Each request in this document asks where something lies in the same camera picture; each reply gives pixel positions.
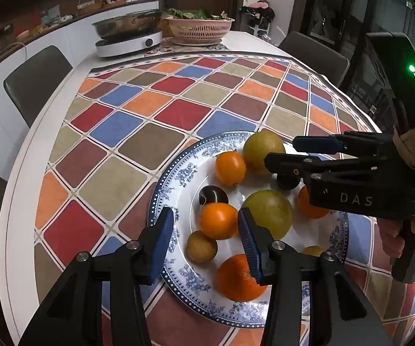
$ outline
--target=plate rim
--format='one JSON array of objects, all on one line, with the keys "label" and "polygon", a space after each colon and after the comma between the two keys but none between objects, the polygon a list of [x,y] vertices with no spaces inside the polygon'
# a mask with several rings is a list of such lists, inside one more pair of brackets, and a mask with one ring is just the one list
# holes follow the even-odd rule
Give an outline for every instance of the plate rim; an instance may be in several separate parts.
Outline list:
[{"label": "plate rim", "polygon": [[[153,190],[153,193],[152,193],[151,198],[150,198],[149,206],[148,206],[147,226],[152,226],[154,224],[153,221],[154,221],[155,212],[157,211],[157,208],[155,208],[155,206],[156,206],[156,202],[158,200],[158,192],[159,192],[160,189],[162,189],[163,184],[167,180],[168,174],[176,167],[176,165],[179,163],[179,161],[181,161],[187,154],[189,154],[195,148],[205,144],[206,142],[216,140],[216,139],[221,138],[223,136],[234,136],[236,134],[244,134],[244,133],[252,135],[252,134],[255,133],[255,131],[239,130],[239,131],[227,131],[227,132],[214,134],[214,135],[208,136],[204,139],[201,139],[200,141],[198,141],[195,144],[187,147],[185,150],[181,151],[178,155],[176,155],[176,157],[166,166],[164,171],[161,173],[160,179],[158,180],[157,185],[155,186],[155,188]],[[349,240],[349,236],[350,236],[348,217],[345,218],[344,224],[345,224],[344,229],[345,229],[345,232],[346,232],[345,240],[347,241],[347,243],[345,243],[343,248],[342,248],[342,261],[341,261],[342,264],[344,264],[345,259],[347,257],[348,240]],[[223,318],[213,316],[209,311],[206,311],[204,308],[199,306],[196,303],[196,301],[194,301],[192,298],[189,298],[187,295],[185,295],[183,290],[180,290],[178,288],[176,282],[174,282],[174,280],[172,280],[171,275],[167,271],[165,265],[163,265],[163,269],[162,269],[162,272],[161,272],[161,277],[166,282],[168,288],[172,291],[172,293],[183,304],[187,305],[194,312],[198,313],[199,315],[202,315],[203,317],[208,318],[209,320],[212,320],[213,322],[216,322],[218,324],[231,326],[231,327],[245,328],[245,329],[248,329],[248,328],[250,328],[250,329],[251,328],[263,328],[265,326],[265,322],[250,322],[248,324],[245,324],[245,323],[242,323],[240,321],[234,321],[234,320],[227,321]]]}]

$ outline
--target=table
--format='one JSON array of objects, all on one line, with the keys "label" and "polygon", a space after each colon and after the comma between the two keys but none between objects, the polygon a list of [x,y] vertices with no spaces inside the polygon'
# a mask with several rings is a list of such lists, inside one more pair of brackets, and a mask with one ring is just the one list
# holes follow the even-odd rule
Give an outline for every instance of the table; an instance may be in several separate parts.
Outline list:
[{"label": "table", "polygon": [[[288,141],[379,131],[346,95],[278,48],[238,32],[223,45],[230,51],[174,53],[169,46],[119,60],[92,54],[52,95],[21,148],[1,210],[0,296],[15,343],[76,253],[109,253],[138,237],[165,166],[199,139],[229,130],[271,129]],[[374,219],[351,218],[345,267],[400,344],[415,320],[415,283],[392,281]],[[103,291],[109,345],[106,283]],[[203,318],[161,280],[142,290],[142,300],[156,345],[260,343],[261,329]]]}]

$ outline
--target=human hand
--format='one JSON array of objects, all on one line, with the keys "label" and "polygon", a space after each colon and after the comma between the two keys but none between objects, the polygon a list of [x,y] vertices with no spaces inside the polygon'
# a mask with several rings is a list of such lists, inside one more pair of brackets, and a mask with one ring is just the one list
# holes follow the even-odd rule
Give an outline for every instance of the human hand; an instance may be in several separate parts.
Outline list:
[{"label": "human hand", "polygon": [[[403,253],[404,239],[399,235],[402,224],[398,220],[377,219],[382,248],[391,257],[401,257]],[[415,234],[415,219],[411,220],[411,231]]]}]

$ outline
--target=colorful checkered tablecloth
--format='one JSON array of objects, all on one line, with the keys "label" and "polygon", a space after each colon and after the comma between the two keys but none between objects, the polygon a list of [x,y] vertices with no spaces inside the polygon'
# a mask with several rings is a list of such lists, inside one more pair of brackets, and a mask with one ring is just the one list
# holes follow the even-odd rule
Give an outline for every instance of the colorful checkered tablecloth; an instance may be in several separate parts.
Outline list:
[{"label": "colorful checkered tablecloth", "polygon": [[[41,187],[34,244],[40,301],[78,252],[107,254],[138,237],[159,176],[179,152],[220,132],[261,129],[287,141],[374,131],[345,95],[287,57],[170,53],[93,69],[66,113]],[[401,344],[415,320],[415,283],[392,280],[375,220],[350,216],[345,267]],[[262,329],[201,317],[161,279],[142,287],[142,300],[155,345],[260,344]],[[104,283],[105,345],[111,344],[109,309]],[[303,319],[302,345],[308,328]]]}]

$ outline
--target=green vegetable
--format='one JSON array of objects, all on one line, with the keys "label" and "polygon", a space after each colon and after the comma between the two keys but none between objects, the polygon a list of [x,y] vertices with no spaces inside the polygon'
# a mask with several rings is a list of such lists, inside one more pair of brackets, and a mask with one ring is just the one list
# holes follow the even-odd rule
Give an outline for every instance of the green vegetable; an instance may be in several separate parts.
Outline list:
[{"label": "green vegetable", "polygon": [[212,13],[207,9],[200,9],[196,13],[186,12],[170,8],[167,10],[168,14],[172,15],[174,18],[178,19],[206,19],[206,20],[229,20],[227,14],[224,12],[220,16],[213,16]]}]

